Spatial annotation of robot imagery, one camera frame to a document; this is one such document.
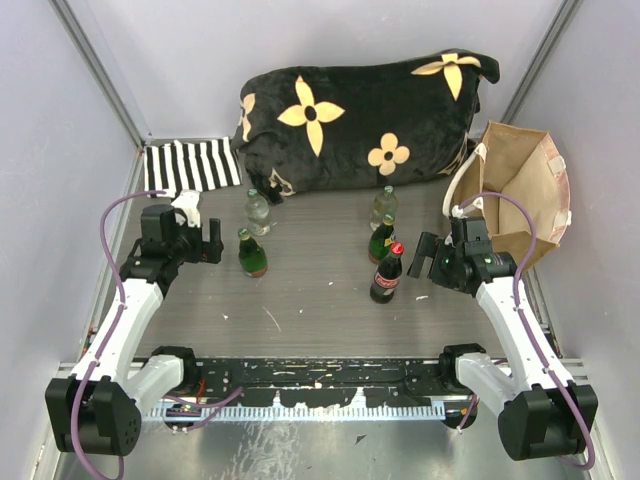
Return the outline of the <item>coca-cola glass bottle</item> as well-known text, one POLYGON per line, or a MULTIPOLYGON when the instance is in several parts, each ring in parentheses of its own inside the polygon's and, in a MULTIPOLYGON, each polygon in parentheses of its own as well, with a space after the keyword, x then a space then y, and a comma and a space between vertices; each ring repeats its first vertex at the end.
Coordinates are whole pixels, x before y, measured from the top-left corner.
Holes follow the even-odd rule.
POLYGON ((395 242, 389 253, 379 262, 370 287, 370 297, 377 303, 385 304, 393 299, 402 275, 402 255, 404 245, 395 242))

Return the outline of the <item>brown jute canvas bag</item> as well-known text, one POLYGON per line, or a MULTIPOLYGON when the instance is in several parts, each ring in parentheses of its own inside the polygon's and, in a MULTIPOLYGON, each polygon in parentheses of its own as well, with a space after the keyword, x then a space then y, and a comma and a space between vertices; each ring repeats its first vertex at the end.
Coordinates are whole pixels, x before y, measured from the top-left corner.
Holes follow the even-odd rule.
POLYGON ((558 248, 571 224, 566 164, 547 131, 489 122, 481 142, 454 174, 443 214, 480 192, 504 194, 532 218, 534 229, 517 207, 492 195, 469 212, 485 219, 493 249, 524 262, 525 270, 558 248))

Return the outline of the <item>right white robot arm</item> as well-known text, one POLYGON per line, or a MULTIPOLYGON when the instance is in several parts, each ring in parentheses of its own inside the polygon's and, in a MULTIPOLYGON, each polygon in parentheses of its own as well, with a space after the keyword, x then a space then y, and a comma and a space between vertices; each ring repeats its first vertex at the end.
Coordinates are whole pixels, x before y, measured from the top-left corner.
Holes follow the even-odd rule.
POLYGON ((513 460, 586 454, 595 461, 591 428, 598 399, 579 385, 551 348, 530 307, 518 266, 508 252, 496 252, 484 219, 454 218, 448 237, 421 234, 409 276, 469 294, 485 312, 506 356, 500 368, 477 344, 451 345, 439 358, 444 390, 466 389, 496 416, 502 445, 513 460))

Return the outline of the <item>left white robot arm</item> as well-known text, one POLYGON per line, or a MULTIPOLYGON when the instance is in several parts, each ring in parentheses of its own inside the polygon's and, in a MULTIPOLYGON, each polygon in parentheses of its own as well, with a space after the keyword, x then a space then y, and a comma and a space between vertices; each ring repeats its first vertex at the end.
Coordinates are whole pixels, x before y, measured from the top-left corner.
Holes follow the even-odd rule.
POLYGON ((224 246, 220 222, 202 233, 200 196, 183 191, 140 216, 141 235, 118 272, 114 300, 93 343, 66 378, 54 378, 45 402, 58 449, 124 457, 141 419, 165 395, 194 393, 201 374, 192 349, 156 348, 137 373, 130 367, 154 313, 185 263, 217 264, 224 246))

